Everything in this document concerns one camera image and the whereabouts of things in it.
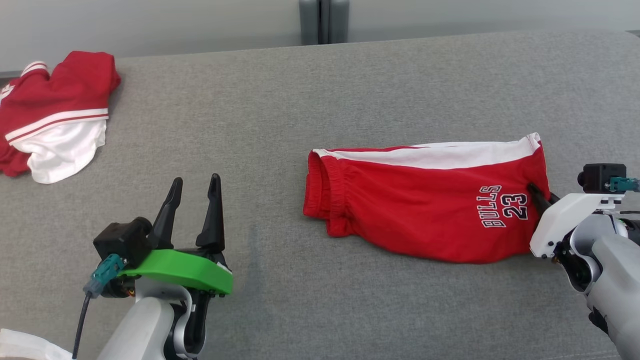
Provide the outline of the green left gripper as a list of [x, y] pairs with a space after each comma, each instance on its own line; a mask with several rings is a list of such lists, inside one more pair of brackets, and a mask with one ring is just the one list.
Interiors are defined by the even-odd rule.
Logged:
[[183, 178], [174, 178], [150, 232], [153, 250], [137, 268], [126, 266], [103, 290], [103, 297], [125, 298], [139, 293], [138, 280], [158, 281], [209, 296], [226, 296], [233, 291], [233, 273], [222, 252], [226, 249], [222, 182], [213, 173], [207, 191], [208, 207], [196, 246], [203, 249], [173, 249], [176, 210], [182, 199]]

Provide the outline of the red shirt with white sleeves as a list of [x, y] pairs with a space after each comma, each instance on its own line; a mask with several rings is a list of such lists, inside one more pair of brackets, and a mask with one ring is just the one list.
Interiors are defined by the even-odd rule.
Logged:
[[0, 174], [52, 184], [82, 171], [106, 143], [120, 84], [105, 52], [72, 51], [52, 71], [43, 61], [28, 64], [0, 88]]

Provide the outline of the white wrinkled cover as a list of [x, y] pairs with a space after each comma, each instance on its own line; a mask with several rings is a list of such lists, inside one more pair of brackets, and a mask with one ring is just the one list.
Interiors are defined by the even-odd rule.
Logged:
[[72, 354], [30, 333], [0, 329], [0, 360], [73, 360]]

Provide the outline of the grey cylindrical post cover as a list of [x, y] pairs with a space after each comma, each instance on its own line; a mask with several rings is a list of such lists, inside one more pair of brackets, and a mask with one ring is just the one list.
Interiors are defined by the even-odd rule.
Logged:
[[314, 46], [320, 44], [320, 1], [298, 0], [301, 44]]
[[346, 43], [349, 34], [350, 0], [329, 0], [328, 42]]

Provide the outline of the red Bulls 23 shorts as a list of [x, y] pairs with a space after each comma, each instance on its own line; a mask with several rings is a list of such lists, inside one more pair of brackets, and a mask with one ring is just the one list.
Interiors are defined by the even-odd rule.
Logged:
[[310, 151], [302, 212], [331, 237], [454, 264], [491, 264], [530, 251], [550, 199], [541, 137]]

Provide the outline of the grey fabric sofa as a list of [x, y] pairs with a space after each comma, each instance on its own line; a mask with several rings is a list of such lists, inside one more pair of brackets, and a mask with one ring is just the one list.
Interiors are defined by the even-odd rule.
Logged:
[[587, 163], [640, 177], [640, 38], [553, 30], [121, 58], [105, 146], [51, 185], [0, 174], [0, 328], [71, 350], [110, 223], [156, 218], [183, 178], [173, 243], [222, 180], [233, 294], [205, 360], [618, 360], [562, 267], [399, 256], [303, 215], [316, 148], [542, 139], [551, 190]]

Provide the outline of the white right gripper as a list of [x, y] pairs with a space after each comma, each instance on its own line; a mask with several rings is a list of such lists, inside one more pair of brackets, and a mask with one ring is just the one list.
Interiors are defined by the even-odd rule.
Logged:
[[570, 231], [589, 215], [600, 210], [612, 210], [621, 205], [624, 194], [570, 193], [560, 198], [550, 193], [547, 200], [535, 183], [527, 185], [531, 202], [540, 218], [529, 247], [537, 257], [553, 257], [553, 251]]

